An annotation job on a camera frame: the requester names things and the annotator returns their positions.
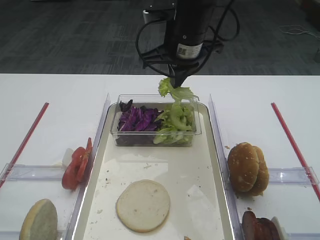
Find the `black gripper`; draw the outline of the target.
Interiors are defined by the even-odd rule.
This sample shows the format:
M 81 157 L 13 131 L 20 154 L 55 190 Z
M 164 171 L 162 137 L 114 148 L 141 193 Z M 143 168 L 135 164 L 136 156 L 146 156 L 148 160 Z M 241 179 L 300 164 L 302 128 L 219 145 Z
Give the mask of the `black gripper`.
M 212 53 L 223 49 L 218 38 L 205 39 L 208 30 L 214 31 L 207 24 L 167 24 L 163 43 L 142 53 L 142 67 L 170 75 L 172 87 L 180 87 L 206 64 Z

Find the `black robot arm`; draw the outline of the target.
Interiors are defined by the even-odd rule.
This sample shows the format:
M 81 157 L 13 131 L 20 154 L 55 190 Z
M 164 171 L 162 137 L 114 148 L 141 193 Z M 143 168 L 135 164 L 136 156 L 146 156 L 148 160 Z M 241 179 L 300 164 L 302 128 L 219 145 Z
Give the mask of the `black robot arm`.
M 220 51 L 223 44 L 215 36 L 206 40 L 210 21 L 216 8 L 214 0 L 178 0 L 165 8 L 149 6 L 142 12 L 144 25 L 139 34 L 151 24 L 165 23 L 163 43 L 141 52 L 139 38 L 135 47 L 143 67 L 170 78 L 173 88 L 180 87 L 187 77 L 197 73 L 212 52 Z

